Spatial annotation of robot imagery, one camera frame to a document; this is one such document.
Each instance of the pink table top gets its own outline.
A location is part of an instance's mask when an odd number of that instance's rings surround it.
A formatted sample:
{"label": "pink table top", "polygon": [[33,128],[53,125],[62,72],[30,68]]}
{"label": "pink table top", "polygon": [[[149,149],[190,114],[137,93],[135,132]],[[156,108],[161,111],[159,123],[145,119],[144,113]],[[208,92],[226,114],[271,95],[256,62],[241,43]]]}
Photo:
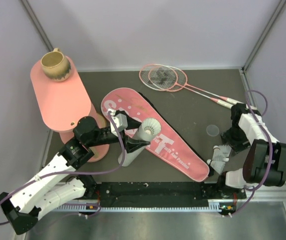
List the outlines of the pink table top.
{"label": "pink table top", "polygon": [[63,82],[49,79],[39,60],[31,70],[31,80],[42,118],[47,127],[59,133],[70,132],[77,121],[88,116],[91,101],[73,61],[70,77]]}

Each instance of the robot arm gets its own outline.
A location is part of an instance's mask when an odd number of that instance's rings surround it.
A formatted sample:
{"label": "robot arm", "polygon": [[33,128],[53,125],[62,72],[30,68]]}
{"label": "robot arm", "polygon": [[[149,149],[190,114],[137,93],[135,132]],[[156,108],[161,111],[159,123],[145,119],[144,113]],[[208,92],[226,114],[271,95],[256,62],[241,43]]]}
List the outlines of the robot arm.
{"label": "robot arm", "polygon": [[273,146],[272,165],[264,185],[281,187],[286,180],[286,144],[280,143],[268,131],[258,110],[254,110],[254,113],[259,122],[255,121],[245,104],[234,105],[231,109],[232,127],[221,134],[223,142],[228,143],[236,153],[250,147],[243,168],[226,173],[226,185],[243,188],[245,183],[259,183],[262,180],[269,157],[269,145],[261,125]]}
{"label": "robot arm", "polygon": [[[140,126],[140,122],[123,112],[109,110],[112,112],[113,121],[121,134],[127,153],[150,144],[149,141],[134,140],[125,135],[125,129],[136,129]],[[41,178],[55,172],[72,174],[94,156],[90,147],[119,141],[113,126],[98,128],[95,119],[90,116],[80,119],[73,132],[75,136],[29,181],[36,182],[15,193],[1,205],[5,216],[18,235],[30,230],[38,220],[60,205],[76,198],[93,195],[96,182],[90,175],[79,175],[56,190],[52,188],[68,174]],[[6,192],[0,194],[0,201],[7,195]]]}

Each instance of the ceramic mug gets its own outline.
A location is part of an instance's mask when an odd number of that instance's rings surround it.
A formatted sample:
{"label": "ceramic mug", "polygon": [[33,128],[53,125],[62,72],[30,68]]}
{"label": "ceramic mug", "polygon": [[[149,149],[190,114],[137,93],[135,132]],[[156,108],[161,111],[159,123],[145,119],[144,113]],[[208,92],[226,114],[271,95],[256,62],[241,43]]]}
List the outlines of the ceramic mug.
{"label": "ceramic mug", "polygon": [[71,63],[59,48],[45,54],[41,63],[45,75],[56,82],[66,80],[71,73]]}

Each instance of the racket handle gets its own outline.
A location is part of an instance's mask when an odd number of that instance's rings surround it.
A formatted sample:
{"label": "racket handle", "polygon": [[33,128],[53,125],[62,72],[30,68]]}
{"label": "racket handle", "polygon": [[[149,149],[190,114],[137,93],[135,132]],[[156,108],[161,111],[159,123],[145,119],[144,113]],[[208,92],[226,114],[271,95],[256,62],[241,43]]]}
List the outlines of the racket handle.
{"label": "racket handle", "polygon": [[[240,102],[240,101],[238,101],[238,100],[235,100],[235,99],[232,99],[232,98],[228,98],[228,97],[225,97],[225,96],[220,96],[219,97],[220,99],[223,99],[224,101],[226,101],[226,102],[229,102],[230,104],[233,104],[233,105],[235,105],[235,104],[240,104],[240,103],[242,103],[242,104],[244,104],[243,102]],[[257,108],[256,107],[254,107],[254,106],[250,106],[253,110],[256,110]]]}
{"label": "racket handle", "polygon": [[212,101],[214,101],[214,102],[216,102],[217,104],[220,104],[221,106],[226,107],[226,108],[228,108],[228,109],[231,109],[232,106],[233,106],[232,104],[229,104],[228,102],[225,102],[225,101],[223,101],[223,100],[216,99],[216,98],[212,99]]}

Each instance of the gray mat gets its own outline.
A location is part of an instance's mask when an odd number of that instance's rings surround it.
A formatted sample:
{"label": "gray mat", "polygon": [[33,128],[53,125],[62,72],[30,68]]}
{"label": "gray mat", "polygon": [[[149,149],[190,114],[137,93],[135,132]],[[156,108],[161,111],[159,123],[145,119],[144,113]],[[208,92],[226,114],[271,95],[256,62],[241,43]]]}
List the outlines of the gray mat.
{"label": "gray mat", "polygon": [[[245,101],[244,87],[239,71],[231,70],[188,70],[188,83],[218,95]],[[230,110],[182,89],[178,92],[160,92],[149,89],[138,78],[137,71],[117,72],[81,72],[80,77],[93,102],[96,111],[101,112],[100,104],[105,95],[116,88],[132,88],[144,94],[160,114],[181,134],[181,136],[203,157],[210,159],[213,146],[221,144],[219,136],[209,136],[208,125],[216,125],[220,132],[231,127]],[[62,146],[59,134],[54,133],[48,160]],[[100,161],[85,164],[80,170],[97,172],[117,166],[117,157],[121,149],[119,144],[110,145],[107,155]],[[226,164],[226,170],[242,167],[247,151],[234,156]],[[171,167],[163,160],[144,150],[128,167],[107,174],[94,176],[97,182],[186,182],[191,181],[186,175]],[[215,181],[217,174],[206,181]]]}

